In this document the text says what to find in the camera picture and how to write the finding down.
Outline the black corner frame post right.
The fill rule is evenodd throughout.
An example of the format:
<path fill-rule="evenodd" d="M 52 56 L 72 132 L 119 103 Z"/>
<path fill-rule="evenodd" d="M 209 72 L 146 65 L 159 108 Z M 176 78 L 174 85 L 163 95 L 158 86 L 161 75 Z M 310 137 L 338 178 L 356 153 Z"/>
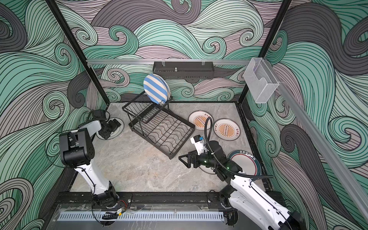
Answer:
<path fill-rule="evenodd" d="M 258 55 L 258 58 L 263 58 L 265 59 L 270 47 L 271 47 L 271 44 L 273 44 L 273 41 L 274 39 L 276 38 L 276 35 L 279 31 L 279 28 L 280 26 L 282 25 L 282 22 L 284 20 L 284 17 L 291 5 L 292 1 L 283 1 L 281 6 L 280 6 L 280 9 L 276 15 L 276 18 L 274 19 L 272 25 L 271 25 L 271 28 L 270 28 L 270 31 L 266 37 L 266 40 L 264 42 L 264 45 L 262 46 L 261 48 L 261 51 Z M 246 86 L 244 87 L 242 93 L 241 93 L 241 96 L 238 100 L 239 104 L 243 104 L 244 101 L 245 101 L 245 98 L 246 98 L 246 95 L 247 93 L 250 92 L 247 84 Z"/>

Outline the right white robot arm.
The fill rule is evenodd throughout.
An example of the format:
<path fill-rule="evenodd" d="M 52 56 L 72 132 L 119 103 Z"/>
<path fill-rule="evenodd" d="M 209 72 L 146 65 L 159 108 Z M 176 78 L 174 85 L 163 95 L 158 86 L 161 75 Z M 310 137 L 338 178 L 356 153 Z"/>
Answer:
<path fill-rule="evenodd" d="M 196 150 L 179 156 L 187 168 L 206 166 L 213 168 L 216 176 L 227 183 L 223 189 L 225 207 L 246 215 L 263 230 L 304 230 L 306 222 L 302 215 L 292 212 L 275 201 L 253 182 L 258 175 L 246 175 L 243 169 L 226 157 L 217 141 L 209 141 Z"/>

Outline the black corner frame post left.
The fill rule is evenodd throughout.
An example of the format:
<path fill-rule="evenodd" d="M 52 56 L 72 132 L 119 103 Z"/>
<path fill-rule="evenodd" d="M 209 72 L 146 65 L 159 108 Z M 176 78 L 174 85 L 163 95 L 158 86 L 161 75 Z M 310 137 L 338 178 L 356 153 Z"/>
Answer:
<path fill-rule="evenodd" d="M 101 97 L 104 100 L 104 102 L 106 103 L 106 105 L 109 106 L 110 105 L 110 100 L 108 99 L 107 94 L 105 93 L 102 85 L 100 84 L 99 79 L 98 79 L 95 71 L 93 70 L 93 68 L 91 68 L 87 64 L 87 58 L 86 58 L 85 54 L 83 53 L 81 47 L 79 46 L 76 38 L 74 37 L 74 35 L 72 33 L 72 30 L 68 26 L 68 24 L 67 24 L 64 16 L 62 15 L 62 13 L 61 13 L 61 11 L 59 9 L 59 7 L 57 6 L 56 1 L 45 0 L 45 2 L 47 3 L 49 9 L 53 13 L 56 21 L 58 22 L 60 28 L 64 32 L 66 38 L 70 42 L 73 50 L 75 51 L 77 57 L 81 61 L 81 63 L 83 65 L 84 69 L 86 70 L 88 76 L 90 77 L 90 79 L 92 80 L 93 84 L 97 88 L 97 91 L 101 95 Z"/>

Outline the aluminium rail back wall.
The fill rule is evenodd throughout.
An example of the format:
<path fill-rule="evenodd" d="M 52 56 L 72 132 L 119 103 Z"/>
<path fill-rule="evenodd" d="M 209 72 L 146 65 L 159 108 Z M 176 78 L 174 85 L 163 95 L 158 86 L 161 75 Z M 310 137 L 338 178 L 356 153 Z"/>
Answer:
<path fill-rule="evenodd" d="M 88 65 L 153 65 L 154 62 L 161 62 L 165 65 L 167 62 L 212 62 L 214 65 L 231 65 L 231 66 L 238 66 L 238 65 L 248 65 L 250 62 L 249 60 L 237 60 L 237 59 L 87 59 L 86 60 Z"/>

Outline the white plate teal red rim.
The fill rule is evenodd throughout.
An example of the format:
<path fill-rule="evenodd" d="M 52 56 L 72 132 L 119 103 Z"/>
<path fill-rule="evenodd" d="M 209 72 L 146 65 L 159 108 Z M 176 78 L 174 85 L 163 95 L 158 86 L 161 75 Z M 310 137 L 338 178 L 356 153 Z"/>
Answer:
<path fill-rule="evenodd" d="M 245 174 L 257 176 L 262 174 L 261 165 L 257 158 L 245 150 L 232 151 L 228 159 L 237 163 Z"/>

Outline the left sunburst pattern plate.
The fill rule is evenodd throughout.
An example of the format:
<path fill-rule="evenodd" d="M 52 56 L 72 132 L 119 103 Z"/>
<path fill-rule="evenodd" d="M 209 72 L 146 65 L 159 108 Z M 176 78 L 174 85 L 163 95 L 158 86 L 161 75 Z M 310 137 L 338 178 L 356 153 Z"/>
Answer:
<path fill-rule="evenodd" d="M 210 113 L 202 110 L 197 110 L 189 115 L 188 121 L 194 124 L 196 130 L 204 131 L 205 122 L 208 117 L 213 118 Z"/>

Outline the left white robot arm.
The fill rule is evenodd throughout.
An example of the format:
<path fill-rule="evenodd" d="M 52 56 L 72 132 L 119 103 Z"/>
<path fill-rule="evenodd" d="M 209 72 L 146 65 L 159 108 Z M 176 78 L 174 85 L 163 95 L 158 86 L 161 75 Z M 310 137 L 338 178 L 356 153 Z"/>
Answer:
<path fill-rule="evenodd" d="M 94 161 L 92 136 L 101 129 L 99 121 L 92 121 L 78 129 L 61 133 L 60 159 L 63 165 L 74 169 L 84 178 L 97 205 L 112 209 L 118 203 L 118 195 L 113 184 L 103 176 Z"/>

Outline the white plate green ring motif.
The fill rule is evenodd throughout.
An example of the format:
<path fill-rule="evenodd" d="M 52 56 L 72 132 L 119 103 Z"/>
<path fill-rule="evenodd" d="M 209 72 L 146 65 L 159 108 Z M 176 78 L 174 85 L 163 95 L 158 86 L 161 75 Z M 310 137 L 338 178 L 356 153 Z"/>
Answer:
<path fill-rule="evenodd" d="M 119 129 L 116 131 L 116 136 L 114 137 L 114 138 L 116 138 L 116 137 L 118 137 L 121 133 L 122 133 L 122 131 L 124 130 L 124 122 L 121 120 L 121 119 L 119 119 L 119 118 L 116 118 L 120 123 L 121 123 L 121 126 L 119 127 Z"/>

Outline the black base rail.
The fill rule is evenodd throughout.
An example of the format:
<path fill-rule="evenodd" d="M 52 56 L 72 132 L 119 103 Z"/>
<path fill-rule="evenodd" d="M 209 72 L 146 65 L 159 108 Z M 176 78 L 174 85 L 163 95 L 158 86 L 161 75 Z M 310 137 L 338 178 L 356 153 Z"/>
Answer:
<path fill-rule="evenodd" d="M 115 208 L 127 207 L 135 210 L 142 207 L 165 205 L 194 205 L 196 208 L 223 209 L 230 203 L 219 192 L 118 192 L 119 200 L 114 202 Z M 98 209 L 93 202 L 90 192 L 61 192 L 55 201 L 56 204 L 91 205 Z"/>

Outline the right sunburst pattern plate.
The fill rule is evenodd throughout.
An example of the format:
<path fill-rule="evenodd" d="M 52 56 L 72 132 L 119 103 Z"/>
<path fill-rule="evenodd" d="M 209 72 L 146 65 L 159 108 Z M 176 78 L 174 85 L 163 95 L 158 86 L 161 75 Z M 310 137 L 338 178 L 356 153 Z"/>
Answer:
<path fill-rule="evenodd" d="M 222 118 L 214 123 L 214 132 L 222 140 L 234 141 L 241 135 L 240 126 L 231 119 Z"/>

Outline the clear plastic wall bin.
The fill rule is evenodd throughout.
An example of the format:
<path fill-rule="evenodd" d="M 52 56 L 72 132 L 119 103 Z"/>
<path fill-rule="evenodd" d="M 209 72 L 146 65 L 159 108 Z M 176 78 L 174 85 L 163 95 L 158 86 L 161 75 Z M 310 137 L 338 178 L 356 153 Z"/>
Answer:
<path fill-rule="evenodd" d="M 271 63 L 260 57 L 250 60 L 243 78 L 256 104 L 267 103 L 279 87 L 279 81 Z"/>

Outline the white plate red characters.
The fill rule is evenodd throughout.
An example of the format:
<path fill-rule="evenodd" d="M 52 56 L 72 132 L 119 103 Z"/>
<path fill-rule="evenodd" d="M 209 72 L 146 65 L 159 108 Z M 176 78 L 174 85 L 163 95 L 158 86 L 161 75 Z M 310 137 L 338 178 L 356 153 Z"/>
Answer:
<path fill-rule="evenodd" d="M 203 166 L 201 165 L 199 167 L 203 172 L 207 173 L 207 174 L 211 174 L 211 175 L 215 175 L 216 173 L 214 172 L 214 169 L 211 168 L 211 167 L 206 167 L 206 166 Z"/>

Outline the aluminium rail wall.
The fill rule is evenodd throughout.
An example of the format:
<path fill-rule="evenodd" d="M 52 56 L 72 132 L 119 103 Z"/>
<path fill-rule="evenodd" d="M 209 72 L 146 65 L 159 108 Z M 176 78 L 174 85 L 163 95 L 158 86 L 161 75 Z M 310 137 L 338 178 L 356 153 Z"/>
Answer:
<path fill-rule="evenodd" d="M 231 66 L 238 66 L 238 65 L 248 65 L 250 62 L 249 60 L 237 60 L 237 59 L 87 59 L 86 60 L 88 65 L 153 65 L 154 62 L 161 62 L 165 65 L 167 62 L 212 62 L 214 65 L 231 65 Z"/>
<path fill-rule="evenodd" d="M 279 84 L 278 90 L 284 97 L 290 109 L 294 112 L 297 119 L 300 121 L 304 130 L 311 138 L 313 144 L 318 152 L 322 154 L 323 158 L 329 164 L 335 176 L 339 179 L 343 188 L 346 190 L 362 216 L 365 220 L 368 219 L 368 195 L 364 191 L 361 184 L 354 177 L 352 172 L 346 167 L 343 161 L 333 149 L 327 138 L 321 133 L 317 125 L 310 118 L 305 111 L 307 100 L 304 99 L 302 89 L 293 76 L 291 79 L 283 78 L 274 69 L 272 64 L 264 61 L 266 66 L 271 71 L 273 78 Z"/>

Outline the aluminium rail right wall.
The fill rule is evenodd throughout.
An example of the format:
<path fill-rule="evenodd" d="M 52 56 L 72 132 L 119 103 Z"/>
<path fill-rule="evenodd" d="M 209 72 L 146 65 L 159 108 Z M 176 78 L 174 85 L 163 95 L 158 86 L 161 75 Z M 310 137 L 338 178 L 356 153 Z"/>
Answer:
<path fill-rule="evenodd" d="M 283 78 L 274 69 L 272 64 L 264 61 L 266 66 L 271 71 L 273 78 L 279 84 L 278 90 L 284 97 L 290 109 L 294 112 L 297 119 L 300 121 L 304 130 L 311 138 L 313 144 L 318 152 L 322 154 L 323 158 L 329 164 L 335 176 L 339 179 L 343 188 L 346 190 L 362 216 L 365 220 L 368 219 L 368 195 L 364 191 L 361 184 L 354 177 L 352 172 L 346 167 L 343 161 L 333 149 L 327 138 L 321 133 L 317 125 L 310 118 L 305 111 L 307 100 L 304 99 L 302 89 L 293 76 L 291 79 Z"/>

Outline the sunburst pattern plate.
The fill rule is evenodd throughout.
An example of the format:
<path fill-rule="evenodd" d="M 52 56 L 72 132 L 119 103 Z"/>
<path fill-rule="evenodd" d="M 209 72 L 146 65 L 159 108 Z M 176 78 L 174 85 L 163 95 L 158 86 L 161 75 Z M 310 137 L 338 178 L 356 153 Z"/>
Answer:
<path fill-rule="evenodd" d="M 210 113 L 202 110 L 197 110 L 189 115 L 188 121 L 194 124 L 196 130 L 204 131 L 205 122 L 208 117 L 213 118 Z"/>
<path fill-rule="evenodd" d="M 240 126 L 231 119 L 222 118 L 214 123 L 214 132 L 222 140 L 234 141 L 241 135 Z"/>

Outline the black dish rack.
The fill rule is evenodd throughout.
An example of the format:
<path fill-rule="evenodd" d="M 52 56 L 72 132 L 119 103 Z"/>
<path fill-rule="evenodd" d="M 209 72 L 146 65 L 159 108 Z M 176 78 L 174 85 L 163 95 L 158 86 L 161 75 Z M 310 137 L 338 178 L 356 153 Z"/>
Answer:
<path fill-rule="evenodd" d="M 170 109 L 170 97 L 163 104 L 149 100 L 143 91 L 122 106 L 130 129 L 172 159 L 195 131 L 194 124 Z"/>

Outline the black corner frame post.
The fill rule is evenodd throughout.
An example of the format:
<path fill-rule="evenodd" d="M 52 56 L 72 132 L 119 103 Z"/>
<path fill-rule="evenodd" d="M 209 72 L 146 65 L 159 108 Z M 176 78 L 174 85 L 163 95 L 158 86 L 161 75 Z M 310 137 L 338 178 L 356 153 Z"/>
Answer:
<path fill-rule="evenodd" d="M 109 106 L 110 105 L 110 100 L 108 99 L 107 94 L 105 93 L 102 85 L 100 84 L 99 79 L 98 79 L 95 71 L 93 70 L 93 68 L 91 68 L 87 64 L 87 58 L 86 58 L 85 54 L 83 53 L 81 47 L 79 46 L 76 38 L 74 37 L 74 35 L 72 33 L 72 30 L 68 26 L 68 24 L 67 24 L 64 16 L 62 15 L 62 13 L 61 13 L 61 11 L 59 9 L 59 7 L 57 6 L 56 1 L 45 0 L 45 2 L 47 3 L 49 9 L 53 13 L 56 21 L 58 22 L 60 28 L 64 32 L 66 38 L 70 42 L 73 50 L 75 51 L 77 57 L 81 61 L 81 63 L 83 65 L 84 69 L 86 70 L 88 76 L 90 77 L 90 79 L 92 80 L 93 84 L 97 88 L 97 91 L 101 95 L 101 97 L 104 100 L 104 102 L 106 103 L 106 105 Z"/>
<path fill-rule="evenodd" d="M 280 9 L 276 15 L 276 18 L 274 19 L 272 25 L 271 25 L 271 28 L 270 28 L 270 31 L 266 37 L 266 40 L 264 42 L 264 45 L 262 46 L 261 48 L 261 51 L 258 55 L 258 58 L 263 58 L 265 59 L 270 47 L 271 47 L 271 44 L 273 44 L 273 41 L 274 39 L 276 38 L 276 35 L 279 31 L 279 28 L 280 26 L 282 25 L 282 22 L 284 20 L 284 17 L 291 5 L 292 1 L 283 1 L 281 6 L 280 6 Z M 243 104 L 244 101 L 245 101 L 245 98 L 246 98 L 246 95 L 247 93 L 250 92 L 247 84 L 246 86 L 244 87 L 242 93 L 241 93 L 241 96 L 238 100 L 239 104 Z"/>

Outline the blue striped plate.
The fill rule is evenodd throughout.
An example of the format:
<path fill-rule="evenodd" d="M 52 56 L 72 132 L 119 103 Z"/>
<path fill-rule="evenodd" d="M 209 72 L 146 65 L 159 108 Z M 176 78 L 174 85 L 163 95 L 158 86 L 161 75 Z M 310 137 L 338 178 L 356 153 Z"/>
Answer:
<path fill-rule="evenodd" d="M 168 83 L 163 80 L 163 83 L 165 84 L 166 88 L 167 88 L 167 92 L 168 92 L 168 100 L 171 99 L 171 91 L 170 91 L 170 87 L 168 85 Z"/>
<path fill-rule="evenodd" d="M 168 100 L 168 90 L 165 83 L 154 74 L 149 74 L 143 82 L 146 95 L 156 104 L 165 104 Z"/>

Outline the black hanging wall tray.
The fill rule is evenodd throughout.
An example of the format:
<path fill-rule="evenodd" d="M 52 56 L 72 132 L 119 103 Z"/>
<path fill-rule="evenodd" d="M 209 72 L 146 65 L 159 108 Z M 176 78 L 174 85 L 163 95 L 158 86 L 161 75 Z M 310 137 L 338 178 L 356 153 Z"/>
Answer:
<path fill-rule="evenodd" d="M 154 62 L 153 74 L 168 80 L 200 80 L 214 78 L 214 65 L 212 62 Z"/>

